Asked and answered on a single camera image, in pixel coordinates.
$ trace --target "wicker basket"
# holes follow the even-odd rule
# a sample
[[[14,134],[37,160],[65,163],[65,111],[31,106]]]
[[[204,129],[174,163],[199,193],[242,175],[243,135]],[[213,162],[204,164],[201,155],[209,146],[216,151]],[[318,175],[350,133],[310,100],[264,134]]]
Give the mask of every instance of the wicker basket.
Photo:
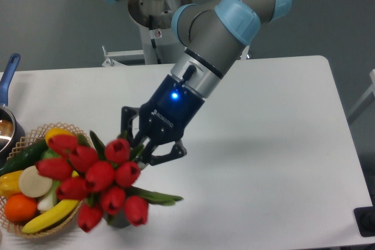
[[[74,134],[81,133],[86,137],[86,139],[88,139],[89,143],[91,144],[91,141],[87,137],[87,135],[81,129],[79,129],[78,127],[75,127],[72,124],[63,124],[61,122],[57,124],[46,124],[44,126],[38,127],[37,129],[31,130],[31,133],[28,133],[26,134],[25,137],[22,137],[20,141],[16,144],[16,147],[12,149],[12,152],[9,154],[8,159],[15,156],[17,153],[22,151],[25,147],[31,145],[32,143],[38,140],[43,139],[46,135],[46,132],[49,129],[54,128],[54,127],[66,129]],[[83,202],[81,202],[61,224],[55,225],[53,228],[50,228],[48,230],[44,230],[41,232],[37,232],[35,234],[24,234],[22,232],[22,227],[24,226],[23,224],[12,223],[6,219],[5,214],[4,214],[5,203],[6,203],[6,198],[0,196],[0,224],[1,226],[5,228],[8,232],[11,232],[19,237],[32,239],[32,238],[46,237],[48,235],[54,234],[62,230],[67,224],[69,224],[73,220],[74,216],[77,214]]]

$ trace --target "gray floor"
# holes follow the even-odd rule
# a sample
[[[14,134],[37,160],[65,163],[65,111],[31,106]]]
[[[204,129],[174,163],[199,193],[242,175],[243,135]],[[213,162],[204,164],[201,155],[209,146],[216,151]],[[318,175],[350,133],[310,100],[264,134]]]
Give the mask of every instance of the gray floor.
[[[375,0],[294,0],[286,18],[261,29],[250,52],[255,59],[325,56],[347,112],[375,69],[374,14]],[[13,52],[22,55],[19,70],[99,67],[102,45],[141,49],[127,1],[0,0],[0,70]],[[375,103],[350,130],[366,176],[375,174]]]

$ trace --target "green leaf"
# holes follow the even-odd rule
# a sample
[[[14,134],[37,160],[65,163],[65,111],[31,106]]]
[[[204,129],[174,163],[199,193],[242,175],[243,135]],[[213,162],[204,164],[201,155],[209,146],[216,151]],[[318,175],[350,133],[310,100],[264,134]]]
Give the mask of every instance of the green leaf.
[[[138,155],[140,155],[144,149],[144,145],[139,145],[130,151],[129,161],[134,161]]]
[[[90,147],[90,144],[88,143],[88,140],[83,134],[77,134],[78,144],[80,146],[88,146]]]
[[[155,191],[148,191],[140,189],[139,187],[129,187],[126,189],[129,196],[139,196],[144,198],[150,204],[159,204],[163,206],[174,205],[176,201],[183,200],[181,196],[173,196],[170,194],[157,193]]]
[[[153,201],[147,198],[144,198],[149,204],[153,205],[160,205],[160,206],[173,206],[176,205],[176,202],[174,200],[170,201]]]
[[[121,134],[119,134],[117,136],[117,139],[124,139],[124,140],[128,140],[128,131],[123,131]]]
[[[105,160],[105,155],[104,155],[105,145],[103,144],[103,142],[99,139],[99,137],[93,131],[90,131],[90,138],[93,141],[96,151],[98,152],[99,159]]]

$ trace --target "orange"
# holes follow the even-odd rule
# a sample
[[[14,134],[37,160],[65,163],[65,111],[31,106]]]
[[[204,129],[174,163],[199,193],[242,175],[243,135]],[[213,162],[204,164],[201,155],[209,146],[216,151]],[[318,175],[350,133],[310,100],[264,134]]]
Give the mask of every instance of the orange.
[[[34,198],[27,197],[22,193],[10,197],[4,206],[4,214],[11,222],[22,222],[35,216],[38,204]]]

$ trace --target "yellow banana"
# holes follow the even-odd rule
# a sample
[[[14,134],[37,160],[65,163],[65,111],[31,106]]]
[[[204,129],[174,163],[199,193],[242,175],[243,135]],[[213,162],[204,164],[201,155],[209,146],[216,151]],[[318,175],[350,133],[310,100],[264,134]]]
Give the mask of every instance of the yellow banana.
[[[63,199],[52,209],[29,221],[22,228],[22,232],[26,234],[34,234],[57,223],[64,217],[68,216],[78,206],[79,202],[79,200]]]

